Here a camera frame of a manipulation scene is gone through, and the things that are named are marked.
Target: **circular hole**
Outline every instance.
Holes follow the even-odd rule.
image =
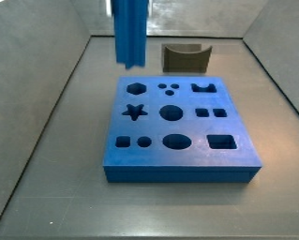
[[[138,139],[136,143],[140,147],[148,147],[151,146],[151,139],[148,137],[142,137]]]
[[[163,84],[163,83],[160,83],[160,84],[158,85],[158,87],[159,87],[159,88],[167,88],[167,85]]]
[[[167,91],[166,91],[166,94],[167,94],[169,96],[173,96],[173,95],[174,95],[174,91],[167,90]]]
[[[178,89],[178,88],[179,88],[179,85],[178,85],[178,84],[173,84],[173,85],[171,85],[171,88],[173,88],[173,89]]]
[[[185,115],[183,110],[174,105],[165,106],[159,113],[167,121],[178,121]]]
[[[170,149],[182,150],[191,146],[191,139],[182,134],[170,134],[165,137],[163,144]]]

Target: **dark gray block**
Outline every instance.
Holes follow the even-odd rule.
[[[70,0],[0,3],[0,215],[88,40]]]
[[[299,112],[299,0],[270,0],[245,41]]]
[[[201,44],[163,44],[163,71],[206,73],[211,49],[203,50]]]

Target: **metal surface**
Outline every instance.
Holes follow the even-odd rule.
[[[68,0],[0,3],[0,215],[88,40]]]
[[[270,0],[245,41],[299,112],[299,0]]]
[[[114,34],[106,0],[71,0],[92,35]],[[154,0],[147,34],[242,38],[269,0]]]
[[[265,167],[250,184],[108,184],[116,80],[163,74],[162,44],[189,42],[213,45],[207,74],[225,79]],[[0,221],[7,236],[299,236],[299,117],[241,40],[150,38],[147,67],[131,71],[114,39],[91,40]]]
[[[108,182],[249,182],[262,162],[222,79],[120,77],[103,165]]]

